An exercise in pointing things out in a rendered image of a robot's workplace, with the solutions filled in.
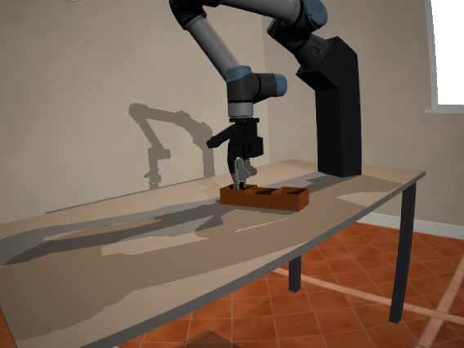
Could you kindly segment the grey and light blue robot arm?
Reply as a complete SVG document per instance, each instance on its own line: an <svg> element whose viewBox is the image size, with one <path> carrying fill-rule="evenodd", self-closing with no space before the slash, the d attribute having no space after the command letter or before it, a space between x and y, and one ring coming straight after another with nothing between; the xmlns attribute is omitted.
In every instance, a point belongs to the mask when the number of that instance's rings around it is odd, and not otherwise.
<svg viewBox="0 0 464 348"><path fill-rule="evenodd" d="M325 39L312 34L328 20L320 0L169 0L169 4L181 28L190 32L225 80L230 118L251 118L254 104L286 93L287 80L282 74L252 73L250 66L241 65L207 20L203 5L221 4L274 18L267 33L305 70L315 67L329 49Z"/></svg>

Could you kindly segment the orange rack of bins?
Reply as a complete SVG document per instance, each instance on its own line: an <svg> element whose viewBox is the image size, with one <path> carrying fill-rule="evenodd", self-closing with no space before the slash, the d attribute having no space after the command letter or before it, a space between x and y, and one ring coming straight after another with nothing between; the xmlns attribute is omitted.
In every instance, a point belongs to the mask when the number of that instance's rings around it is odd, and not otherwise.
<svg viewBox="0 0 464 348"><path fill-rule="evenodd" d="M245 190L236 190L234 184L220 189L221 204L259 207L299 212L308 205L307 188L263 188L245 185Z"/></svg>

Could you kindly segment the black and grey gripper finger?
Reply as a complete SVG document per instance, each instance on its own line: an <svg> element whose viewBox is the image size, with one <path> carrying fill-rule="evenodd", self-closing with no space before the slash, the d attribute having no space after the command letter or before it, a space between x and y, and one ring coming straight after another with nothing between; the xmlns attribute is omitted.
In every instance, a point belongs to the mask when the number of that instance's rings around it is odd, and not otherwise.
<svg viewBox="0 0 464 348"><path fill-rule="evenodd" d="M250 176L255 176L257 174L257 169L251 166L249 158L240 157L243 160L243 165L246 169L250 171ZM242 190L245 190L246 179L239 180L239 184L242 187Z"/></svg>
<svg viewBox="0 0 464 348"><path fill-rule="evenodd" d="M250 177L250 171L243 165L241 158L236 159L234 153L232 153L232 146L227 150L227 163L230 171L230 175L233 179L236 190L239 190L239 180Z"/></svg>

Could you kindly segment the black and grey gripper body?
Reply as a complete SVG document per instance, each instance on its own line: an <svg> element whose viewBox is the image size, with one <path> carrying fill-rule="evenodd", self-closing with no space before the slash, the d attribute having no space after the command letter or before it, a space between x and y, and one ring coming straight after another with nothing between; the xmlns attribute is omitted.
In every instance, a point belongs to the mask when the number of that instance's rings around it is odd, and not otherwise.
<svg viewBox="0 0 464 348"><path fill-rule="evenodd" d="M237 157L255 158L264 154L263 137L257 136L257 123L259 118L230 118L230 123L235 123L235 133L228 143L228 149L232 146L232 153ZM251 139L251 140L249 140Z"/></svg>

